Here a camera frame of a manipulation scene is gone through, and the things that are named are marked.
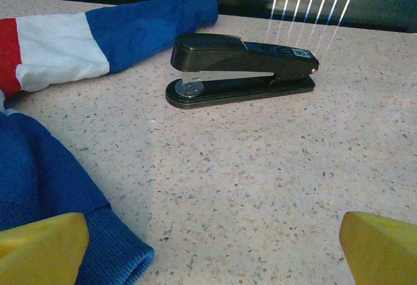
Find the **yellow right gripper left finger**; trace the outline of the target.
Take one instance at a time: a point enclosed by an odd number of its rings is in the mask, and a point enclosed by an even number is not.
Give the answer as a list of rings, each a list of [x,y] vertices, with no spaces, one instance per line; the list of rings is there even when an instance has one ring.
[[[81,213],[1,232],[1,284],[74,284],[89,231]]]

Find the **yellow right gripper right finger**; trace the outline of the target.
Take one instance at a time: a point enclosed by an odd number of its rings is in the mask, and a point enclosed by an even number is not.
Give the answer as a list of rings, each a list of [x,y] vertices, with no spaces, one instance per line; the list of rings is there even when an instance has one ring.
[[[345,213],[339,242],[356,284],[416,284],[416,225]]]

